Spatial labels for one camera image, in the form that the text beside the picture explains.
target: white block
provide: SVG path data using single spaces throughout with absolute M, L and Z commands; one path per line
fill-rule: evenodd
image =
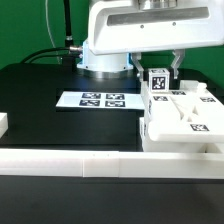
M 0 150 L 1 175 L 83 176 L 83 153 L 60 150 Z
M 118 177 L 119 152 L 87 152 L 83 177 Z
M 224 178 L 224 155 L 120 153 L 120 178 Z
M 150 92 L 168 92 L 170 83 L 170 72 L 166 68 L 153 68 L 149 73 Z
M 8 118 L 6 113 L 0 113 L 0 138 L 8 130 Z

